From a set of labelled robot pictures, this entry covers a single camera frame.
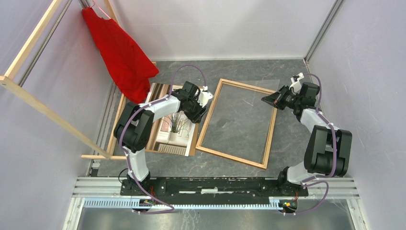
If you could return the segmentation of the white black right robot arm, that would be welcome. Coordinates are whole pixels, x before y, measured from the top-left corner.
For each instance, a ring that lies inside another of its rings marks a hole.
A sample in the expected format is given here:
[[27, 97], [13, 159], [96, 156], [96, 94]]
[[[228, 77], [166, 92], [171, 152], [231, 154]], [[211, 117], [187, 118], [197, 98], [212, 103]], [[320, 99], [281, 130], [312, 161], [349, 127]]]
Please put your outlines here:
[[283, 196], [300, 186], [306, 187], [313, 179], [343, 177], [348, 171], [352, 133], [336, 127], [323, 115], [316, 102], [321, 92], [320, 86], [305, 82], [298, 93], [283, 86], [261, 99], [279, 110], [292, 109], [296, 119], [311, 133], [304, 160], [279, 173], [276, 188]]

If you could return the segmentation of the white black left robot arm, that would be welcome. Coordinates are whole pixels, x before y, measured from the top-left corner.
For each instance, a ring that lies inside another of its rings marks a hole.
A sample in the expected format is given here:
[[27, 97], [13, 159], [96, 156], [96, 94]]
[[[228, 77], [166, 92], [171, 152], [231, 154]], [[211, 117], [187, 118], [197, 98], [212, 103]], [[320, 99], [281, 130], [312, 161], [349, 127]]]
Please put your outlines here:
[[113, 135], [127, 161], [127, 180], [138, 195], [145, 195], [150, 190], [145, 151], [153, 125], [158, 120], [168, 121], [171, 132], [188, 131], [188, 125], [201, 122], [212, 98], [207, 86], [200, 88], [187, 81], [180, 89], [170, 87], [169, 92], [159, 99], [141, 104], [127, 103]]

